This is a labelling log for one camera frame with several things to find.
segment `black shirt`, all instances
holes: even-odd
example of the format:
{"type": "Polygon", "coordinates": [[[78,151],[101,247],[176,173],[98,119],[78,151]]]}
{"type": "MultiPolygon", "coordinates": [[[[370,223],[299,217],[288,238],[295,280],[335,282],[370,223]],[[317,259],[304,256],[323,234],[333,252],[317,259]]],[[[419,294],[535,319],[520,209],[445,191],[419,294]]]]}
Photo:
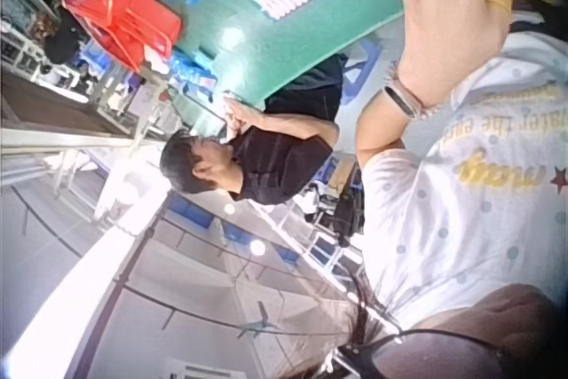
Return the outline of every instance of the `black shirt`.
{"type": "Polygon", "coordinates": [[[64,64],[79,52],[79,39],[83,28],[65,8],[59,8],[61,23],[55,35],[45,37],[43,51],[52,64],[64,64]]]}
{"type": "MultiPolygon", "coordinates": [[[[342,95],[343,58],[334,55],[265,101],[268,114],[305,114],[332,122],[342,95]]],[[[230,144],[242,167],[235,200],[279,204],[298,194],[333,153],[320,137],[306,140],[252,127],[230,144]]]]}
{"type": "Polygon", "coordinates": [[[279,204],[299,193],[315,176],[332,148],[320,137],[301,140],[250,128],[230,144],[242,167],[241,193],[235,200],[279,204]]]}

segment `blue plastic stool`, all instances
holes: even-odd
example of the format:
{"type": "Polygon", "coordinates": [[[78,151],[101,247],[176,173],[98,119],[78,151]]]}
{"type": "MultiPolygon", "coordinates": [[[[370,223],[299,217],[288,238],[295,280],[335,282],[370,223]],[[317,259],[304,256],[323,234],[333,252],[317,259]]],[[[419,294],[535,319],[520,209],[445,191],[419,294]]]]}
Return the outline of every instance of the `blue plastic stool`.
{"type": "Polygon", "coordinates": [[[352,66],[348,66],[343,71],[345,78],[343,79],[343,95],[341,97],[341,105],[345,106],[352,102],[361,92],[361,88],[367,81],[368,77],[375,67],[376,61],[381,56],[381,51],[383,46],[381,43],[373,44],[371,40],[367,37],[360,39],[358,43],[361,45],[365,53],[367,54],[367,59],[352,66]],[[351,70],[361,70],[355,82],[351,82],[346,74],[351,70]]]}

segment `bright light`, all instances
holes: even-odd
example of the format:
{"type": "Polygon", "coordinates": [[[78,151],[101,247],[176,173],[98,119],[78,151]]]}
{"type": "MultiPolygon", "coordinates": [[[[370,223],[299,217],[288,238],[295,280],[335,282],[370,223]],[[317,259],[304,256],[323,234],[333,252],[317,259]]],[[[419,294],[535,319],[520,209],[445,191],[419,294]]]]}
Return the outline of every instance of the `bright light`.
{"type": "Polygon", "coordinates": [[[355,295],[353,292],[349,292],[349,293],[347,294],[347,297],[348,297],[352,302],[354,302],[355,304],[358,304],[358,303],[359,303],[359,298],[358,298],[357,295],[355,295]]]}
{"type": "Polygon", "coordinates": [[[158,135],[163,135],[163,134],[164,134],[164,131],[163,131],[163,130],[158,129],[158,128],[156,128],[155,126],[150,126],[150,130],[151,130],[152,132],[157,133],[158,135]]]}
{"type": "Polygon", "coordinates": [[[363,264],[363,258],[355,253],[353,250],[346,249],[343,251],[343,255],[348,257],[351,261],[353,261],[357,265],[363,264]]]}
{"type": "Polygon", "coordinates": [[[253,240],[250,243],[250,251],[255,257],[261,257],[266,251],[266,246],[260,240],[253,240]]]}
{"type": "Polygon", "coordinates": [[[234,49],[238,46],[242,39],[244,38],[244,33],[239,28],[227,28],[223,35],[221,36],[221,47],[228,51],[234,49]]]}
{"type": "Polygon", "coordinates": [[[8,377],[65,376],[85,329],[135,236],[148,226],[169,189],[167,180],[162,179],[148,191],[51,293],[5,359],[8,377]]]}
{"type": "Polygon", "coordinates": [[[223,210],[227,215],[232,215],[235,212],[234,204],[227,203],[223,210]]]}
{"type": "Polygon", "coordinates": [[[123,182],[116,195],[116,200],[126,206],[133,205],[139,198],[138,190],[130,182],[123,182]]]}
{"type": "Polygon", "coordinates": [[[341,293],[345,293],[347,291],[345,285],[341,281],[339,281],[336,277],[334,276],[328,277],[328,280],[331,281],[331,284],[333,284],[337,288],[337,290],[339,290],[341,293]]]}
{"type": "Polygon", "coordinates": [[[43,161],[49,164],[50,168],[58,169],[61,166],[61,162],[63,162],[63,152],[54,155],[46,155],[43,158],[43,161]]]}

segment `ceiling light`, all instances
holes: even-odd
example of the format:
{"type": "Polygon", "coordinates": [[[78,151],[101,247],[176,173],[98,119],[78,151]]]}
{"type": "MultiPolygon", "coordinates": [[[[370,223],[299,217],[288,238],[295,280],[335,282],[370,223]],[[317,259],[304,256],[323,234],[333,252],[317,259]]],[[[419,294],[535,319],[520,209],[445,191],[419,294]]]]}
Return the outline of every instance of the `ceiling light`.
{"type": "Polygon", "coordinates": [[[227,203],[225,205],[225,207],[223,208],[223,210],[225,211],[225,213],[227,215],[232,215],[235,212],[236,209],[234,208],[234,204],[227,203]]]}
{"type": "Polygon", "coordinates": [[[250,243],[250,251],[255,257],[261,257],[266,252],[266,245],[260,240],[253,240],[250,243]]]}

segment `dark hair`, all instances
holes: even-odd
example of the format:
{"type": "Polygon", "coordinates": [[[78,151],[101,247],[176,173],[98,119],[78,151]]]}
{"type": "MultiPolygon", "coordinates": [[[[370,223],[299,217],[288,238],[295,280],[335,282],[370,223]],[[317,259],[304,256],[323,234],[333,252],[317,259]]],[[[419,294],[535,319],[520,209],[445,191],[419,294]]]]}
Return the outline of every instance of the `dark hair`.
{"type": "Polygon", "coordinates": [[[304,221],[308,224],[313,224],[313,220],[316,218],[315,213],[306,213],[304,214],[304,221]]]}
{"type": "Polygon", "coordinates": [[[39,72],[42,75],[48,75],[52,70],[53,67],[50,66],[49,64],[43,64],[42,66],[39,67],[39,72]]]}
{"type": "Polygon", "coordinates": [[[172,188],[180,193],[198,194],[216,188],[214,182],[193,175],[193,166],[201,160],[192,153],[195,140],[196,137],[191,136],[186,129],[180,129],[171,136],[162,151],[162,175],[169,179],[172,188]]]}

